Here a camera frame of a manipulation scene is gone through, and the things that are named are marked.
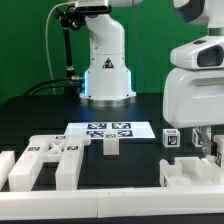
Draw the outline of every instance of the white box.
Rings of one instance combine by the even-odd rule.
[[[166,148],[180,147],[180,132],[177,129],[163,129],[163,144]]]
[[[211,133],[207,133],[208,138],[211,140]],[[202,147],[202,141],[200,137],[198,136],[198,133],[195,131],[195,129],[192,129],[192,143],[195,147]]]
[[[119,155],[119,138],[116,131],[106,131],[103,138],[103,154]]]

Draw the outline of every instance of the black table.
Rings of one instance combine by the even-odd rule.
[[[180,148],[166,149],[162,129],[172,128],[162,116],[162,94],[138,94],[132,104],[97,108],[65,96],[15,97],[0,106],[0,152],[14,150],[21,155],[33,135],[63,134],[72,122],[150,122],[155,139],[122,139],[120,156],[103,156],[102,140],[85,147],[79,189],[117,187],[159,187],[159,161],[170,164],[176,156],[202,157],[201,148],[191,143],[192,129],[180,130]],[[215,133],[222,132],[216,128]],[[33,190],[54,190],[55,164],[45,164]],[[13,223],[223,223],[223,214],[125,217],[106,219],[13,221]]]

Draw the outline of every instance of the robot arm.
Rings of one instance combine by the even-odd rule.
[[[85,89],[80,94],[82,102],[117,106],[136,96],[131,87],[131,72],[125,65],[124,28],[108,14],[111,7],[128,7],[142,1],[77,0],[71,1],[67,11],[60,14],[68,15],[73,30],[85,24],[89,29],[90,66],[85,72]]]
[[[223,0],[173,0],[173,7],[186,23],[224,27]]]
[[[171,52],[178,68],[166,80],[163,115],[176,128],[201,127],[197,132],[211,154],[207,127],[224,124],[224,1],[173,0],[173,7],[185,22],[208,25],[209,35]]]

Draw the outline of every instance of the white foam block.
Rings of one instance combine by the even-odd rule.
[[[12,151],[3,151],[0,154],[0,190],[8,179],[8,175],[15,165],[15,156]]]
[[[97,195],[102,194],[105,193],[100,191],[97,191],[97,194],[85,191],[1,193],[0,217],[1,220],[97,218]]]
[[[57,190],[76,190],[84,153],[81,137],[68,137],[56,171]]]
[[[32,139],[9,174],[10,191],[32,190],[43,165],[41,155],[48,149],[48,138]]]
[[[98,196],[98,217],[136,216],[135,195],[125,190],[109,190],[108,195]]]
[[[119,155],[119,138],[117,132],[106,131],[103,138],[103,154]]]

